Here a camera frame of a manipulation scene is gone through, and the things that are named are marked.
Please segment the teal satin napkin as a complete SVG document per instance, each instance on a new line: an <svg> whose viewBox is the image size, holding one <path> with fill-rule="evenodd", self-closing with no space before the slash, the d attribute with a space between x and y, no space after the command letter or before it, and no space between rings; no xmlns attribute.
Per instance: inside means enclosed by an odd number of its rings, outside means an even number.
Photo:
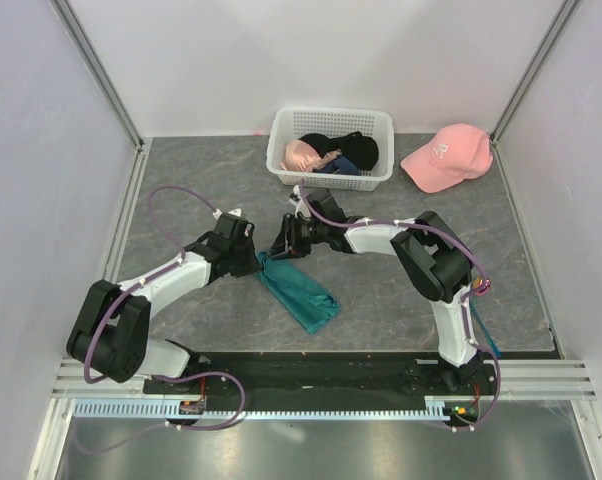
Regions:
<svg viewBox="0 0 602 480"><path fill-rule="evenodd" d="M341 304L322 285L287 260L257 254L261 284L309 334L314 335L341 311Z"/></svg>

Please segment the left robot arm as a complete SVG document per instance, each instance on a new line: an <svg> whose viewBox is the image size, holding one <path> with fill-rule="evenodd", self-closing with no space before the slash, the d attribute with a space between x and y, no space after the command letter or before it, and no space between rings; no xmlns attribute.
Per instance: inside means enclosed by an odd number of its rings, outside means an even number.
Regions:
<svg viewBox="0 0 602 480"><path fill-rule="evenodd" d="M172 341L150 338L151 320L183 296L219 278L240 278L259 270L254 224L238 211L222 213L215 228L172 260L119 284L92 284L67 341L67 354L81 362L84 380L124 383L136 375L165 377L179 393L200 382L191 354Z"/></svg>

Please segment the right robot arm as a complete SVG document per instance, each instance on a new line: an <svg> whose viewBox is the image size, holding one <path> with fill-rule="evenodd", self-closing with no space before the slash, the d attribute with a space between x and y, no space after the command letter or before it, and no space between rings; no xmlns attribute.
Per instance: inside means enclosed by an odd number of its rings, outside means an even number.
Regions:
<svg viewBox="0 0 602 480"><path fill-rule="evenodd" d="M464 392L475 381L481 359L470 321L469 296L475 258L433 211L406 220L348 216L325 188L297 185L295 207L282 218L268 254L276 260L308 256L327 244L338 253L384 254L398 259L415 290L430 302L438 334L439 381L448 392Z"/></svg>

